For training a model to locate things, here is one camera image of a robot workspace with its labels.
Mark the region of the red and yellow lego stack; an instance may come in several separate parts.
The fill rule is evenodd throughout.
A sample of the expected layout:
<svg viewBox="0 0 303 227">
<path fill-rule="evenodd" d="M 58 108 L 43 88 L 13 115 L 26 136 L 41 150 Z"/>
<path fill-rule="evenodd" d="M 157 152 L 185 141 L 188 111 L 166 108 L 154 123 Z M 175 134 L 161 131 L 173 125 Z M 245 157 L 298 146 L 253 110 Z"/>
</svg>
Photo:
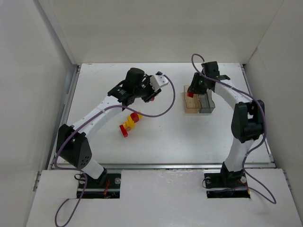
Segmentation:
<svg viewBox="0 0 303 227">
<path fill-rule="evenodd" d="M 128 136 L 128 132 L 136 127 L 136 123 L 142 119 L 142 115 L 140 113 L 131 113 L 127 120 L 119 126 L 120 131 L 124 138 Z"/>
</svg>

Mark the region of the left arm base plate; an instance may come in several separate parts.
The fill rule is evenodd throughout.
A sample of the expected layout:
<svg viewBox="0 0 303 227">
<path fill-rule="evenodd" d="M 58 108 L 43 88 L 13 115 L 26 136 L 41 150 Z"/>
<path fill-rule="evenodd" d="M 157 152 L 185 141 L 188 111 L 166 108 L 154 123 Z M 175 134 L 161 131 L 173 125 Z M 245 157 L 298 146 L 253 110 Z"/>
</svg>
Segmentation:
<svg viewBox="0 0 303 227">
<path fill-rule="evenodd" d="M 87 187 L 83 199 L 119 199 L 121 173 L 108 173 L 102 185 L 88 176 Z"/>
</svg>

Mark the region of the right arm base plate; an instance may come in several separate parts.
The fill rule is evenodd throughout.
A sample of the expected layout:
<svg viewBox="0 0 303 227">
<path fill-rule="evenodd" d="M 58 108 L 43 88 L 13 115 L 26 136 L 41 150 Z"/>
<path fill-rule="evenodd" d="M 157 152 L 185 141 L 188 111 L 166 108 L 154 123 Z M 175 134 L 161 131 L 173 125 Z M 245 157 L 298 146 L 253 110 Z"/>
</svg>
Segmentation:
<svg viewBox="0 0 303 227">
<path fill-rule="evenodd" d="M 228 179 L 226 182 L 221 173 L 204 173 L 203 187 L 208 199 L 246 198 L 250 192 L 245 175 Z"/>
</svg>

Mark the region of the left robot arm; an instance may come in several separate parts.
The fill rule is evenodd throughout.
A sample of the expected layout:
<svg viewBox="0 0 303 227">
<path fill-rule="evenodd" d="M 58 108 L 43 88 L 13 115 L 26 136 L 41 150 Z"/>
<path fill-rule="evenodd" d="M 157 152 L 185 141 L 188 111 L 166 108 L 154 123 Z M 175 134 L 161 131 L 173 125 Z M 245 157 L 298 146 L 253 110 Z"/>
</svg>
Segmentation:
<svg viewBox="0 0 303 227">
<path fill-rule="evenodd" d="M 90 140 L 135 99 L 140 98 L 147 103 L 167 84 L 168 80 L 160 73 L 147 75 L 141 69 L 130 68 L 125 79 L 114 86 L 95 109 L 71 126 L 63 124 L 59 128 L 56 157 L 63 158 L 74 168 L 102 184 L 107 170 L 92 157 Z"/>
</svg>

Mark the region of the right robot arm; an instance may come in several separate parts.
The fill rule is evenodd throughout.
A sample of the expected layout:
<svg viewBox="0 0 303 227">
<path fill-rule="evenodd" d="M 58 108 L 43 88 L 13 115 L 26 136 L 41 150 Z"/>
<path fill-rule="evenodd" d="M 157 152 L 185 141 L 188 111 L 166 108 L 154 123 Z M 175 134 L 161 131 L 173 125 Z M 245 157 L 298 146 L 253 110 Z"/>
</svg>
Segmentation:
<svg viewBox="0 0 303 227">
<path fill-rule="evenodd" d="M 254 141 L 264 133 L 264 102 L 237 89 L 231 79 L 219 72 L 215 61 L 202 63 L 202 71 L 196 72 L 187 90 L 193 97 L 212 91 L 219 95 L 232 108 L 231 131 L 233 142 L 228 157 L 223 162 L 220 172 L 206 173 L 205 185 L 212 188 L 235 188 L 243 185 L 244 165 Z"/>
</svg>

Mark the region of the red lego brick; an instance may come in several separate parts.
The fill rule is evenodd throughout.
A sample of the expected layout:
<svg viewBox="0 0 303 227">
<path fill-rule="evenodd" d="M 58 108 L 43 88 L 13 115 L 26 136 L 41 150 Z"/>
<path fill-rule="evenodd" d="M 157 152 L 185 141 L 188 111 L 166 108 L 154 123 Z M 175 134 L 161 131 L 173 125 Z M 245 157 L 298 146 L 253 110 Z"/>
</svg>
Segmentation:
<svg viewBox="0 0 303 227">
<path fill-rule="evenodd" d="M 187 96 L 190 97 L 190 98 L 193 98 L 193 97 L 194 97 L 194 93 L 188 92 L 188 93 L 187 93 Z"/>
</svg>

